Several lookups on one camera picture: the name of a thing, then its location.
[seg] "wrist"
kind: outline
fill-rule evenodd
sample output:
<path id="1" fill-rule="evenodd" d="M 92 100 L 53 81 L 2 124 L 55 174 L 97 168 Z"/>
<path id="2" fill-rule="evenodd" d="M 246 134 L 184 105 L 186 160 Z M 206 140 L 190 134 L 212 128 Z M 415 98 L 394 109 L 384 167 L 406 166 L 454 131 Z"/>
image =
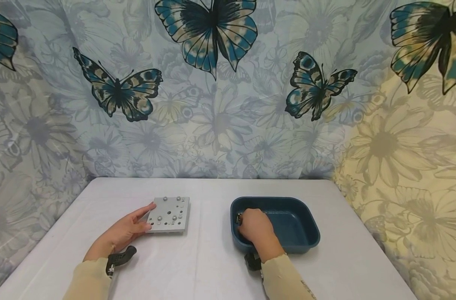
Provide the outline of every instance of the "wrist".
<path id="1" fill-rule="evenodd" d="M 262 263 L 278 256 L 282 256 L 285 253 L 278 237 L 276 237 L 274 233 L 253 241 L 253 245 L 255 246 L 256 252 L 260 256 Z"/>
<path id="2" fill-rule="evenodd" d="M 87 251 L 83 261 L 96 261 L 99 258 L 108 258 L 115 251 L 115 245 L 109 241 L 97 239 Z"/>

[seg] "metal plate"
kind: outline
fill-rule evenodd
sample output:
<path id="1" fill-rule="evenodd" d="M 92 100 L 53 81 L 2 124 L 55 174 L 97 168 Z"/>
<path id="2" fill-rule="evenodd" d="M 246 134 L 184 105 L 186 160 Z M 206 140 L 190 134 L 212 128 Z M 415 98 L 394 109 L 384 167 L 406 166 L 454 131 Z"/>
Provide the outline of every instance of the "metal plate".
<path id="1" fill-rule="evenodd" d="M 183 233 L 188 223 L 190 197 L 156 197 L 156 208 L 140 220 L 151 224 L 147 233 Z"/>

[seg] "left hand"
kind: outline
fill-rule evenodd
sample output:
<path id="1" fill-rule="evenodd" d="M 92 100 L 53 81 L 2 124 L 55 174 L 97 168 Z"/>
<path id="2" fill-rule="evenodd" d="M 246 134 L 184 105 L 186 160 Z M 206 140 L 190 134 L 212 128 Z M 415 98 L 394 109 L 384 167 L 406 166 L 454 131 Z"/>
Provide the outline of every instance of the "left hand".
<path id="1" fill-rule="evenodd" d="M 143 221 L 139 222 L 139 220 L 154 208 L 156 208 L 156 204 L 152 202 L 118 220 L 92 244 L 83 261 L 107 258 L 110 254 L 119 252 L 145 234 L 151 229 L 151 225 Z"/>

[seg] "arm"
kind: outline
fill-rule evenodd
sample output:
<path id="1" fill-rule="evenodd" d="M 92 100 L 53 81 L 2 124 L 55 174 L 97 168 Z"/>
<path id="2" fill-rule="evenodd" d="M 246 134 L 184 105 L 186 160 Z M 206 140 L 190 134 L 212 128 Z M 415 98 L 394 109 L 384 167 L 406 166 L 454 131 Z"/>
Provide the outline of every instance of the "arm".
<path id="1" fill-rule="evenodd" d="M 263 287 L 270 300 L 316 300 L 276 237 L 268 217 L 259 209 L 243 213 L 240 233 L 250 240 L 262 261 Z"/>
<path id="2" fill-rule="evenodd" d="M 90 247 L 73 272 L 73 278 L 63 300 L 107 300 L 112 279 L 106 274 L 108 256 L 120 252 L 137 237 L 151 229 L 139 219 L 155 208 L 155 204 L 140 208 L 121 218 Z"/>

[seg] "right hand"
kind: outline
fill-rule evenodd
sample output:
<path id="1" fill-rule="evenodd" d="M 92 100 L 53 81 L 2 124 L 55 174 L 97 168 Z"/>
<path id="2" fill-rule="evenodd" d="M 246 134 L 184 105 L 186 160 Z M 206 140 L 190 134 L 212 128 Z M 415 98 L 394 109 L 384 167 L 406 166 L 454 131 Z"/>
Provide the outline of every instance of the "right hand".
<path id="1" fill-rule="evenodd" d="M 270 219 L 259 208 L 245 210 L 241 215 L 241 225 L 238 230 L 252 243 L 275 235 Z"/>
<path id="2" fill-rule="evenodd" d="M 260 209 L 248 208 L 241 215 L 240 234 L 253 243 L 261 262 L 281 256 L 285 253 L 273 230 L 267 215 Z"/>

